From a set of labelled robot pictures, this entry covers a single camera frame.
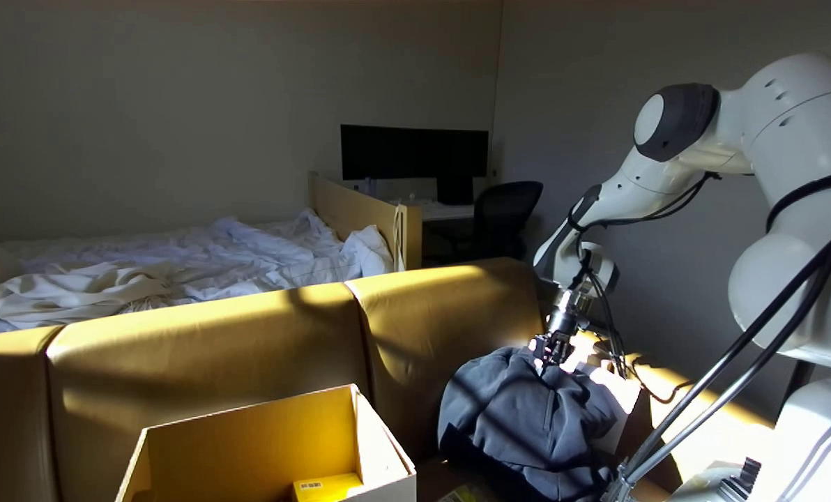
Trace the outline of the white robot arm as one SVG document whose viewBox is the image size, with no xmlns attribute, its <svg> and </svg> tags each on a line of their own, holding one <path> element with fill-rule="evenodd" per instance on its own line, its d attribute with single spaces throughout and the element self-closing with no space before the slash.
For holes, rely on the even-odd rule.
<svg viewBox="0 0 831 502">
<path fill-rule="evenodd" d="M 795 53 L 736 89 L 671 84 L 644 99 L 619 170 L 533 252 L 556 287 L 542 360 L 561 360 L 577 303 L 612 275 L 584 230 L 660 216 L 711 176 L 750 176 L 765 204 L 728 279 L 733 344 L 816 371 L 779 403 L 750 502 L 831 502 L 831 56 Z"/>
</svg>

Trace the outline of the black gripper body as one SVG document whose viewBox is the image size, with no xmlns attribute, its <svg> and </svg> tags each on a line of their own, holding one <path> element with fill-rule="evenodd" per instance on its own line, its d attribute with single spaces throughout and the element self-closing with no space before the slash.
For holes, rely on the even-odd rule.
<svg viewBox="0 0 831 502">
<path fill-rule="evenodd" d="M 561 364 L 570 354 L 570 336 L 584 324 L 584 287 L 563 287 L 547 315 L 547 331 L 533 339 L 541 364 Z"/>
</svg>

